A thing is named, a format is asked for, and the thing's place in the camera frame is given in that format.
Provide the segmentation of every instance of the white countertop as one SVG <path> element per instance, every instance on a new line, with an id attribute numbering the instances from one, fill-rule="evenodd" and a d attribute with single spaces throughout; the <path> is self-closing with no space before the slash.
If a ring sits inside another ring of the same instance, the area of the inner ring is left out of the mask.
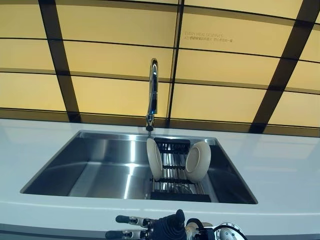
<path id="1" fill-rule="evenodd" d="M 157 135 L 215 137 L 258 204 L 22 194 L 24 185 L 79 130 L 144 133 L 144 127 L 0 119 L 0 224 L 108 231 L 117 215 L 238 224 L 246 235 L 320 233 L 320 138 L 156 128 Z"/>

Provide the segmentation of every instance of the black dish rack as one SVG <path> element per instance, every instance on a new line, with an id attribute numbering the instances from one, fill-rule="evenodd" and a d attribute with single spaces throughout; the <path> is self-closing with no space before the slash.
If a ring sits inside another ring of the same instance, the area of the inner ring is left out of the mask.
<path id="1" fill-rule="evenodd" d="M 201 183 L 192 183 L 185 174 L 190 141 L 187 139 L 154 138 L 162 158 L 162 177 L 152 181 L 150 199 L 211 202 Z"/>

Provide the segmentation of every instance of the chrome faucet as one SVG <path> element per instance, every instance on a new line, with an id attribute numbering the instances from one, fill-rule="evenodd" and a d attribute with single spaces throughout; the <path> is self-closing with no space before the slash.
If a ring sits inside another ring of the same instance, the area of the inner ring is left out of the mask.
<path id="1" fill-rule="evenodd" d="M 151 132 L 154 130 L 154 115 L 157 113 L 158 100 L 158 61 L 155 58 L 151 59 L 150 74 L 149 74 L 149 106 L 146 113 L 146 130 Z"/>

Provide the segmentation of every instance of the white bowl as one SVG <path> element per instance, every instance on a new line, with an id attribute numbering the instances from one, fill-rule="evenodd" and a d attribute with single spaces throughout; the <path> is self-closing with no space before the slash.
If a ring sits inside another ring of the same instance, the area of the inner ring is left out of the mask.
<path id="1" fill-rule="evenodd" d="M 158 181 L 162 178 L 163 168 L 162 168 L 162 158 L 160 155 L 159 148 L 152 138 L 148 138 L 146 141 L 146 151 L 148 154 L 149 165 L 154 180 Z"/>
<path id="2" fill-rule="evenodd" d="M 194 184 L 200 182 L 209 169 L 211 150 L 205 141 L 195 143 L 185 161 L 185 175 Z"/>

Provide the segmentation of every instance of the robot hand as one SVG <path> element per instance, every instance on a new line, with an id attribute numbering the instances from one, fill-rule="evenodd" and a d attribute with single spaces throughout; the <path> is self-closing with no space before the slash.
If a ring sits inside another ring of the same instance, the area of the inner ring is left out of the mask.
<path id="1" fill-rule="evenodd" d="M 247 240 L 240 228 L 231 222 L 211 228 L 210 223 L 190 218 L 185 227 L 185 214 L 181 209 L 160 219 L 119 215 L 115 220 L 145 229 L 107 231 L 107 240 Z"/>

